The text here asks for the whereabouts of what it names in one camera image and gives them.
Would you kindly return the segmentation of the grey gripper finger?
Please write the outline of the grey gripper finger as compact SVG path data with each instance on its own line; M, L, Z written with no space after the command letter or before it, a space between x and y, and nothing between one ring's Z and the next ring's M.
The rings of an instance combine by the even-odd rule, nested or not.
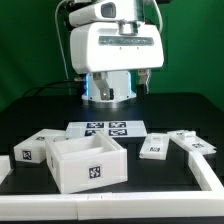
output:
M107 82L107 78L108 74L106 72L97 72L93 74L93 81L100 91L100 98L109 101L114 99L114 93Z
M151 70L150 69L139 69L138 70L139 82L136 86L137 94L143 95L149 92L149 82L151 78Z

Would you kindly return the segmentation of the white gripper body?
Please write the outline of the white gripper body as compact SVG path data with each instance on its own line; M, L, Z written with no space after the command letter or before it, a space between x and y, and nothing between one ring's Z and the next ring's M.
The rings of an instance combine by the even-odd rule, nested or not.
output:
M158 68L164 62L154 25L141 25L136 36L120 35L116 23L84 25L71 32L70 52L78 74Z

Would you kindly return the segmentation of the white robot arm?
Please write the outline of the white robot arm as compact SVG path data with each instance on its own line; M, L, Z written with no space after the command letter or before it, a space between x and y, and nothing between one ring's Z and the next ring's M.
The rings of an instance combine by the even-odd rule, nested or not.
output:
M69 11L70 55L86 80L82 100L115 107L148 91L153 68L164 63L161 24L145 19L156 0L61 0Z

